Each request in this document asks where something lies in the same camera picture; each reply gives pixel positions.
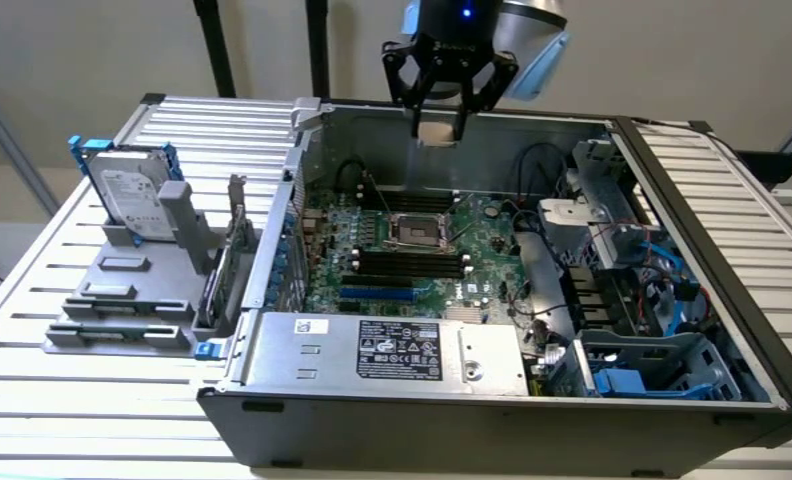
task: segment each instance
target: green circuit board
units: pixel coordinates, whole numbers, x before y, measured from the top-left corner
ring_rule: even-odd
[[[486,214],[487,207],[498,212],[496,218]],[[347,301],[340,297],[342,277],[354,274],[352,249],[362,246],[364,251],[371,252],[394,249],[424,253],[458,252],[459,255],[470,255],[474,268],[464,279],[415,278],[414,301],[351,300],[360,304],[359,311],[354,313],[454,319],[467,316],[482,319],[483,323],[512,324],[508,294],[515,294],[526,277],[518,249],[512,250],[511,216],[503,212],[499,200],[471,195],[443,216],[447,236],[454,238],[458,235],[446,249],[394,247],[388,244],[392,240],[392,215],[415,215],[412,212],[388,214],[386,211],[363,210],[354,198],[328,190],[311,192],[308,209],[316,211],[320,220],[306,231],[311,265],[306,312],[347,313],[340,308],[342,302]]]

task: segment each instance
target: printed label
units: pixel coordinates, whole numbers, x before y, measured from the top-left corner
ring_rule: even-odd
[[[358,375],[391,380],[443,380],[436,323],[362,320]]]
[[[171,222],[151,179],[140,173],[104,170],[103,181],[127,228],[148,240],[174,240]]]
[[[328,319],[326,318],[299,318],[295,321],[295,333],[326,335],[328,333]]]

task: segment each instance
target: white wall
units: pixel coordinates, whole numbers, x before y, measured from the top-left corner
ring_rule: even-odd
[[[332,0],[332,93],[387,98],[380,44],[406,0]],[[224,0],[238,91],[310,95],[303,0]],[[705,119],[743,148],[792,126],[792,0],[567,0],[574,34],[546,96],[507,107]],[[187,0],[0,0],[0,112],[44,166],[111,136],[144,92],[215,95]]]

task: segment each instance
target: black pole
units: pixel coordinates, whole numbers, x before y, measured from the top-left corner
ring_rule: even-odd
[[[331,67],[328,65],[328,0],[306,0],[307,40],[311,49],[314,96],[331,98]]]
[[[200,17],[200,26],[204,29],[207,50],[210,51],[210,63],[212,64],[212,75],[219,96],[236,98],[236,86],[234,85],[234,72],[231,70],[231,59],[227,55],[224,43],[224,29],[222,28],[222,15],[219,13],[218,0],[194,0],[195,10]]]

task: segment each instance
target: motherboard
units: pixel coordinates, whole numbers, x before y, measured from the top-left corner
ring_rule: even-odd
[[[306,312],[518,325],[510,301],[526,296],[526,277],[503,200],[308,193]]]

